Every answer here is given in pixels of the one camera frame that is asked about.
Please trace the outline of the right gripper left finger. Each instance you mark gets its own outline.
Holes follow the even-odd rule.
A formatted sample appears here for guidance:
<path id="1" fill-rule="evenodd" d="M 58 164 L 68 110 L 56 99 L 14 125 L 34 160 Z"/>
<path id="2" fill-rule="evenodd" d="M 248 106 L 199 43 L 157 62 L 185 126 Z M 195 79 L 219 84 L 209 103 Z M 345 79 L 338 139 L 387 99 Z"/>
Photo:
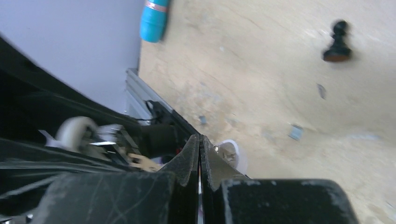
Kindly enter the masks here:
<path id="1" fill-rule="evenodd" d="M 59 176 L 33 214 L 34 224 L 195 224 L 199 136 L 157 172 Z"/>

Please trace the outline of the white stapler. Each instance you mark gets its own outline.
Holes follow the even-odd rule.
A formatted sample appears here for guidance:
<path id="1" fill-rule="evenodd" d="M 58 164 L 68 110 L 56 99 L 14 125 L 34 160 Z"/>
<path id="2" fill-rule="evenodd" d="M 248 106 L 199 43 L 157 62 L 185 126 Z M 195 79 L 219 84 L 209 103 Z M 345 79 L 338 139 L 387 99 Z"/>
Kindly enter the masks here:
<path id="1" fill-rule="evenodd" d="M 170 170 L 179 177 L 199 175 L 199 150 L 178 149 L 174 126 L 143 127 L 143 140 L 137 145 L 126 129 L 120 125 L 111 132 L 109 140 L 103 139 L 100 127 L 91 118 L 67 119 L 58 129 L 49 146 L 107 161 L 124 170 L 157 172 Z"/>

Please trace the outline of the small staple strip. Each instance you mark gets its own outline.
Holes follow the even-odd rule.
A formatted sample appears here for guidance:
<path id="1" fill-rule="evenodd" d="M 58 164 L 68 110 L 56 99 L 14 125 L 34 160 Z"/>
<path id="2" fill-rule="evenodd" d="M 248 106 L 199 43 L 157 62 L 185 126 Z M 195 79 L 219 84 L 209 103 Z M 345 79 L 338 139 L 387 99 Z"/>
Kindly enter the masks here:
<path id="1" fill-rule="evenodd" d="M 288 136 L 294 140 L 299 141 L 302 137 L 302 134 L 304 132 L 304 129 L 301 126 L 298 125 L 291 125 L 291 130 L 288 134 Z"/>

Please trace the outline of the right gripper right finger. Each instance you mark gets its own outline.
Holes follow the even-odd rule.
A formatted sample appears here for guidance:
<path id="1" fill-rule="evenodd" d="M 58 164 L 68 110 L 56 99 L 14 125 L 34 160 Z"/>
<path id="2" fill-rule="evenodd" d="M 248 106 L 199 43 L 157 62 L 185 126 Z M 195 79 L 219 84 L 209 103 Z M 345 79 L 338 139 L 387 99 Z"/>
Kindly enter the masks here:
<path id="1" fill-rule="evenodd" d="M 344 190 L 326 179 L 252 179 L 227 164 L 200 136 L 206 224 L 356 224 Z"/>

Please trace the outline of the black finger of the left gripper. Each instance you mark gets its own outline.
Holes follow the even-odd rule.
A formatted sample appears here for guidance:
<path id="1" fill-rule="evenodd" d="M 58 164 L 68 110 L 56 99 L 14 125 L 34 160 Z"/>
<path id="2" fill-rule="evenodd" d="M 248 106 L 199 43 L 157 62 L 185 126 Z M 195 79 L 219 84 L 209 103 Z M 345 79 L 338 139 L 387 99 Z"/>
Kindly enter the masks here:
<path id="1" fill-rule="evenodd" d="M 88 117 L 109 140 L 120 125 L 135 140 L 143 140 L 136 119 L 102 106 L 35 65 L 4 38 L 0 40 L 0 214 L 31 216 L 48 187 L 64 174 L 144 172 L 124 170 L 107 161 L 49 146 L 69 118 Z M 174 126 L 180 152 L 198 132 L 188 123 Z"/>

